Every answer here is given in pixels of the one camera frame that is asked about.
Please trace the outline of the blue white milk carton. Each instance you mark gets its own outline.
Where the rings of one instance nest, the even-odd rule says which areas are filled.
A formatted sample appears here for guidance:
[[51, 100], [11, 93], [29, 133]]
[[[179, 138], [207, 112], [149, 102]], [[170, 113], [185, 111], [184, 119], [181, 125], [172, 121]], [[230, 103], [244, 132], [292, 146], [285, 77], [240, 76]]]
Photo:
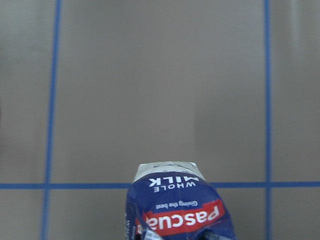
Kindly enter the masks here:
[[235, 240], [224, 201], [193, 162], [141, 164], [126, 195], [127, 240]]

